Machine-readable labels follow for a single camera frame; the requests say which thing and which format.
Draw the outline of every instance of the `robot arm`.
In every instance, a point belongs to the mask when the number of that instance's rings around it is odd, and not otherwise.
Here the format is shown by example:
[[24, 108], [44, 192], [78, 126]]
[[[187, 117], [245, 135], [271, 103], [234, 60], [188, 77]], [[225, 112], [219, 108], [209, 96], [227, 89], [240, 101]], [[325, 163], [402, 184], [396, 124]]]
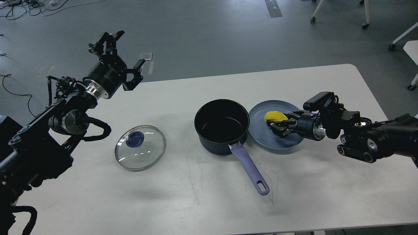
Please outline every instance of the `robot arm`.
[[[133, 69], [128, 69], [117, 55], [116, 41], [123, 33], [104, 33], [96, 44], [89, 44], [89, 52], [96, 54], [99, 62], [83, 78], [83, 82], [69, 77], [57, 79], [48, 76], [49, 80], [56, 80], [57, 86], [64, 87], [65, 91], [55, 103], [10, 139], [10, 154], [6, 154], [6, 150], [2, 149], [0, 234], [7, 234], [15, 222], [12, 213], [23, 211], [31, 213], [31, 220], [23, 231], [24, 234], [29, 234], [35, 225], [36, 210], [33, 207], [14, 206], [18, 197], [32, 187], [39, 187], [44, 180], [56, 179], [71, 167], [71, 153], [80, 141], [101, 140], [110, 134], [111, 128], [108, 124], [87, 116], [86, 111], [95, 108], [99, 98], [110, 99], [121, 85], [124, 90], [133, 90], [143, 80], [140, 69], [145, 62], [144, 59], [140, 59]], [[127, 74], [133, 74], [133, 79], [128, 81]], [[69, 97], [69, 94], [75, 91], [78, 91], [77, 94]], [[103, 133], [85, 137], [90, 124], [101, 127]], [[59, 145], [49, 135], [49, 129], [70, 137], [64, 144]]]
[[333, 92], [320, 92], [303, 104], [305, 110], [287, 113], [287, 120], [267, 120], [273, 133], [286, 138], [297, 133], [320, 141], [327, 136], [342, 144], [341, 155], [373, 163], [393, 154], [411, 157], [418, 168], [418, 119], [409, 114], [384, 122], [372, 122], [358, 111], [347, 111]]

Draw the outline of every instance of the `saucepan handle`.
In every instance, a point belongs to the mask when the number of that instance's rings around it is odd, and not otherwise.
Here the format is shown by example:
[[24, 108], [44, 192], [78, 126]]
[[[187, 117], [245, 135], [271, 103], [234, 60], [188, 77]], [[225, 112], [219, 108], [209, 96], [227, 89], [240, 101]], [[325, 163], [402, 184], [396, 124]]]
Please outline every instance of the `saucepan handle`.
[[233, 145], [229, 147], [231, 148], [231, 152], [241, 162], [249, 178], [251, 179], [252, 184], [257, 189], [257, 192], [260, 195], [267, 195], [270, 192], [270, 188], [268, 187], [267, 183], [261, 176], [254, 162], [251, 160], [244, 146], [242, 144], [238, 144], [238, 145]]

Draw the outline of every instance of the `handle hole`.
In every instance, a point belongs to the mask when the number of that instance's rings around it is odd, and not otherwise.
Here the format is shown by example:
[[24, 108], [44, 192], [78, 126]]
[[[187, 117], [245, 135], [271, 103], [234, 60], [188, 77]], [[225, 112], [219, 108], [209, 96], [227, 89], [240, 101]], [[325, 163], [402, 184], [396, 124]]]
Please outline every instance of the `handle hole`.
[[261, 180], [257, 181], [257, 185], [262, 192], [265, 192], [265, 186]]

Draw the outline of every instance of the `yellow sponge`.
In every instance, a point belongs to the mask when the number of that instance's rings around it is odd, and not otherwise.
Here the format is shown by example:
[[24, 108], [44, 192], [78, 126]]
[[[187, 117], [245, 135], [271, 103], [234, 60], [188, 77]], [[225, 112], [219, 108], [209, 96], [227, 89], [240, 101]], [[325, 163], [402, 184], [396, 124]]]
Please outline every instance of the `yellow sponge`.
[[264, 116], [264, 122], [267, 123], [267, 120], [273, 121], [273, 122], [280, 122], [283, 120], [288, 120], [288, 118], [279, 111], [270, 111], [265, 114]]

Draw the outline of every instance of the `blue plate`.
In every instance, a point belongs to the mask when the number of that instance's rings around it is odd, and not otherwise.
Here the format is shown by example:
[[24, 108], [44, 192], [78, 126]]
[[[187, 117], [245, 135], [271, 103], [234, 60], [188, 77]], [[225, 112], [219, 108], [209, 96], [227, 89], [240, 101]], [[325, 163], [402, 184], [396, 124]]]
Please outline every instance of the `blue plate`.
[[274, 150], [284, 150], [292, 148], [302, 142], [303, 138], [298, 134], [291, 133], [286, 138], [282, 139], [273, 134], [270, 127], [264, 122], [264, 116], [270, 111], [279, 111], [282, 113], [293, 112], [298, 110], [298, 107], [291, 103], [281, 100], [267, 100], [254, 106], [249, 113], [250, 127], [248, 131], [250, 135], [260, 145]]

